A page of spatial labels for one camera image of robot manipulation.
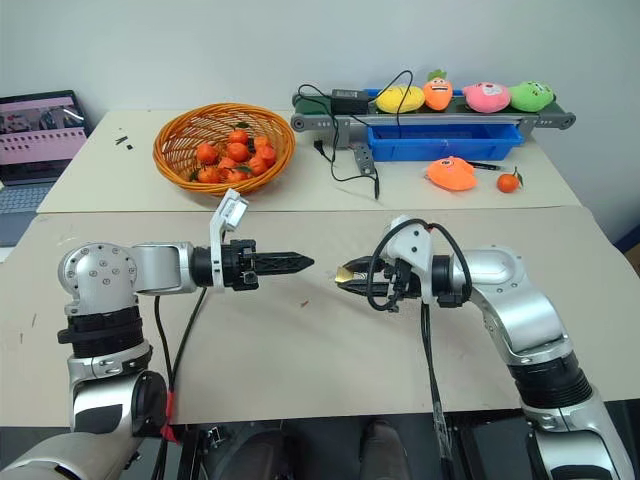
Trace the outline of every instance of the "black power cord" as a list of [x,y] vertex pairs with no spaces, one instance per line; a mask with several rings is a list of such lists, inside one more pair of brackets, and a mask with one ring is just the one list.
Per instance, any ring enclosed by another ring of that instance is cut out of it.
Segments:
[[447,423],[442,410],[440,400],[440,390],[436,379],[435,367],[433,366],[433,352],[431,350],[431,316],[429,305],[422,304],[420,308],[420,330],[422,332],[422,345],[427,357],[427,369],[429,370],[429,386],[431,387],[431,403],[433,404],[433,427],[438,440],[438,450],[440,453],[440,467],[445,480],[454,478],[453,473],[453,453],[451,451],[451,435],[447,429]]
[[[160,319],[160,296],[156,296],[153,302],[153,310],[154,316],[156,320],[156,326],[158,327],[158,334],[160,335],[160,341],[162,343],[162,351],[164,353],[165,365],[167,368],[167,378],[169,379],[169,396],[173,397],[175,392],[176,385],[176,377],[178,375],[178,369],[180,367],[180,363],[182,361],[182,356],[184,354],[184,349],[187,345],[187,340],[189,339],[189,335],[191,333],[191,329],[198,317],[198,313],[200,311],[200,307],[204,300],[204,296],[207,293],[207,288],[203,288],[200,291],[200,296],[198,297],[198,301],[196,302],[191,315],[189,317],[189,321],[187,322],[187,326],[182,334],[182,340],[180,341],[180,346],[178,347],[178,353],[176,354],[176,360],[173,364],[173,368],[171,368],[171,359],[169,355],[169,345],[167,343],[167,337],[164,332],[164,328],[162,327],[162,321]],[[156,462],[153,467],[153,472],[151,473],[151,480],[161,480],[164,478],[164,471],[167,464],[167,450],[169,448],[169,441],[167,437],[163,435],[162,440],[160,441],[160,447],[158,448],[158,454],[156,455]]]
[[352,177],[347,177],[347,178],[338,178],[333,170],[335,161],[336,161],[336,150],[337,150],[337,146],[338,146],[338,138],[339,138],[339,133],[338,133],[338,120],[336,119],[336,116],[331,112],[331,110],[329,110],[329,108],[327,108],[327,105],[324,102],[321,102],[319,100],[316,100],[312,97],[309,97],[307,95],[305,95],[304,93],[302,93],[302,89],[303,88],[310,88],[312,90],[314,90],[315,92],[317,92],[320,96],[331,100],[331,97],[329,97],[328,95],[326,95],[325,93],[323,93],[318,87],[316,87],[315,85],[311,85],[309,83],[304,83],[302,85],[300,85],[298,87],[298,97],[297,97],[297,101],[299,101],[300,99],[304,99],[308,102],[311,103],[315,103],[317,105],[320,105],[322,107],[322,109],[325,111],[325,113],[329,116],[329,118],[331,118],[331,124],[333,126],[333,140],[332,140],[332,147],[333,147],[333,153],[331,154],[331,157],[329,157],[325,152],[324,152],[324,148],[322,146],[322,140],[316,140],[315,142],[313,142],[313,146],[314,148],[318,151],[318,153],[320,153],[320,155],[322,155],[324,158],[326,158],[329,163],[331,164],[331,176],[333,177],[333,179],[336,182],[348,182],[350,180],[355,180],[357,178],[369,178],[371,180],[373,180],[373,184],[374,184],[374,196],[376,198],[376,200],[378,199],[378,197],[380,196],[380,179],[378,177],[378,170],[376,170],[376,168],[374,167],[373,171],[374,171],[374,175],[354,175]]
[[398,80],[402,75],[405,75],[405,74],[409,74],[409,85],[407,85],[407,89],[405,90],[404,95],[402,96],[402,100],[400,100],[400,103],[398,104],[398,109],[396,110],[396,125],[398,125],[398,138],[402,138],[402,129],[400,128],[400,109],[402,108],[402,105],[404,104],[404,101],[406,100],[407,95],[409,95],[409,89],[411,88],[411,84],[413,84],[413,72],[411,70],[401,71],[398,75],[396,75],[396,77],[393,80],[389,82],[389,84],[386,87],[380,90],[378,92],[378,95],[376,95],[376,97],[373,99],[374,101],[377,100],[380,95],[382,95],[384,92],[389,90],[389,88],[391,88],[391,86],[396,82],[396,80]]
[[[400,292],[394,292],[394,294],[390,297],[390,299],[384,303],[383,305],[378,304],[375,301],[373,296],[373,275],[376,264],[379,263],[378,260],[380,258],[380,254],[384,247],[389,243],[389,241],[402,229],[410,226],[410,225],[421,225],[428,232],[431,230],[438,230],[445,237],[447,242],[451,245],[454,254],[460,261],[460,265],[462,267],[462,271],[464,273],[465,284],[462,287],[462,303],[469,300],[471,296],[471,272],[469,271],[469,265],[467,264],[467,260],[460,249],[460,246],[455,241],[453,236],[449,233],[449,231],[444,228],[439,223],[428,223],[420,218],[413,218],[410,220],[406,220],[402,223],[399,223],[392,229],[390,229],[382,240],[378,244],[378,246],[373,251],[371,255],[371,260],[369,263],[369,270],[367,272],[367,301],[369,305],[371,305],[375,310],[384,312],[388,310],[392,310],[395,307],[396,302],[398,301]],[[442,467],[442,474],[445,480],[449,480],[454,478],[453,473],[453,457],[451,452],[451,436],[449,435],[449,430],[447,429],[446,420],[444,418],[444,411],[442,409],[442,402],[440,400],[440,390],[438,389],[438,380],[435,374],[435,368],[433,365],[433,352],[431,349],[431,319],[430,319],[430,311],[429,305],[422,303],[420,309],[420,325],[421,325],[421,333],[422,333],[422,345],[424,347],[425,356],[427,357],[427,368],[429,370],[429,385],[431,387],[431,401],[433,403],[433,425],[434,430],[436,432],[436,437],[438,440],[438,450],[440,453],[440,463]]]
[[458,257],[458,260],[460,261],[460,265],[462,266],[462,271],[464,273],[464,280],[465,280],[465,285],[462,287],[462,303],[469,300],[469,297],[471,296],[471,272],[469,271],[469,265],[467,264],[467,260],[464,258],[464,255],[458,243],[455,241],[453,236],[451,236],[449,231],[439,223],[428,223],[422,220],[421,218],[412,218],[410,220],[405,220],[404,222],[399,223],[398,225],[390,229],[386,233],[386,235],[382,237],[382,240],[380,241],[376,249],[371,254],[371,261],[369,263],[369,270],[367,272],[367,289],[366,289],[366,295],[367,295],[367,300],[369,302],[369,305],[371,305],[371,307],[373,307],[374,310],[378,310],[379,312],[385,312],[395,306],[396,301],[398,300],[398,293],[395,293],[391,297],[391,299],[389,299],[389,301],[387,301],[383,305],[380,305],[375,301],[375,297],[373,296],[373,275],[375,273],[375,267],[376,267],[376,264],[378,263],[378,259],[380,258],[380,254],[382,253],[382,250],[387,245],[387,243],[389,243],[389,240],[391,240],[400,230],[402,230],[405,227],[408,227],[409,225],[421,225],[427,231],[431,231],[435,229],[435,230],[438,230],[440,233],[442,233],[442,235],[447,240],[447,242],[449,242],[449,245],[451,245],[453,252],[455,253],[456,257]]

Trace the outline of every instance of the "white wall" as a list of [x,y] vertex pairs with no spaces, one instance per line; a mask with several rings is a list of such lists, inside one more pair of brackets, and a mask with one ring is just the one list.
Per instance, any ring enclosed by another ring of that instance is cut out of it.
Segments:
[[289,106],[301,82],[539,79],[576,113],[536,138],[613,240],[640,223],[640,2],[0,0],[0,95],[71,88],[109,109]]

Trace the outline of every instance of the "orange fruit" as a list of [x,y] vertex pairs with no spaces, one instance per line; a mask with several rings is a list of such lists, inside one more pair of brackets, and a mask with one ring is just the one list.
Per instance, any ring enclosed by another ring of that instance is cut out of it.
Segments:
[[213,165],[218,159],[218,149],[208,143],[201,143],[196,149],[196,160],[202,165]]
[[265,162],[264,158],[259,155],[256,155],[249,160],[249,168],[251,169],[251,173],[256,177],[258,175],[262,175],[269,169],[267,162]]
[[236,168],[237,166],[238,166],[238,164],[236,162],[234,162],[233,160],[231,160],[229,157],[222,157],[220,159],[220,163],[218,163],[218,168],[220,168],[220,169]]
[[262,157],[267,167],[271,167],[276,163],[276,151],[269,145],[256,149],[256,156]]
[[270,147],[271,142],[269,141],[269,137],[256,137],[253,139],[253,146],[258,150],[260,147]]
[[503,193],[514,192],[522,182],[522,175],[518,173],[516,168],[513,173],[503,173],[498,177],[497,187]]
[[249,158],[249,149],[244,143],[230,143],[227,145],[227,155],[234,162],[244,162]]
[[249,141],[249,134],[241,128],[234,130],[229,134],[229,143],[244,143]]
[[220,172],[220,176],[225,179],[231,173],[230,168],[236,168],[238,164],[231,160],[229,157],[222,157],[220,162],[218,163],[218,171]]
[[220,183],[220,174],[215,167],[202,167],[198,171],[198,181],[200,183]]
[[242,180],[246,180],[247,178],[249,178],[249,175],[247,175],[245,172],[242,172],[240,170],[231,170],[227,175],[227,182],[236,183],[241,182]]

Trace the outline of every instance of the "white tabletop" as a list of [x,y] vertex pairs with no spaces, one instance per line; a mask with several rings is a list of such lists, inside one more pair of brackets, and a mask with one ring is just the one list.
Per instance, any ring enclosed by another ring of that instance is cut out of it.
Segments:
[[[249,212],[233,238],[261,251],[313,257],[294,276],[265,277],[252,292],[210,293],[180,371],[176,422],[318,417],[431,410],[418,302],[399,314],[373,311],[336,288],[336,266],[370,253],[399,212]],[[636,349],[640,280],[582,207],[406,212],[447,226],[463,248],[487,244],[523,255],[551,299],[589,379],[605,400],[640,397]],[[56,269],[90,241],[208,240],[209,213],[44,214],[0,265],[0,425],[67,425],[71,348],[58,345],[70,301]],[[448,253],[434,236],[436,253]],[[195,295],[163,297],[175,354]],[[150,368],[164,372],[142,297]],[[435,368],[446,410],[518,407],[518,393],[472,305],[432,309]]]
[[[40,205],[40,213],[114,211],[205,211],[218,199],[173,185],[155,168],[153,142],[160,128],[180,111],[113,111],[100,122],[71,165]],[[288,122],[291,112],[279,112]],[[116,139],[128,140],[115,145]],[[549,158],[531,140],[496,162],[506,172],[517,166],[525,188],[503,194],[499,173],[476,169],[478,185],[452,193],[424,178],[427,162],[378,162],[380,198],[373,182],[335,182],[329,165],[313,149],[313,132],[297,135],[295,156],[281,176],[249,196],[254,211],[339,211],[404,209],[529,208],[579,205]],[[133,146],[128,150],[126,145]],[[338,152],[336,175],[355,175],[351,151]]]

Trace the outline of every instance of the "pen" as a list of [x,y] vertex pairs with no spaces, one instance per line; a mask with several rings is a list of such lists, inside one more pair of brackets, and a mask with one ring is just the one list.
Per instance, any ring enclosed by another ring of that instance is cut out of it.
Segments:
[[489,163],[467,162],[469,165],[473,165],[475,168],[481,168],[483,170],[500,170],[498,165],[491,165]]

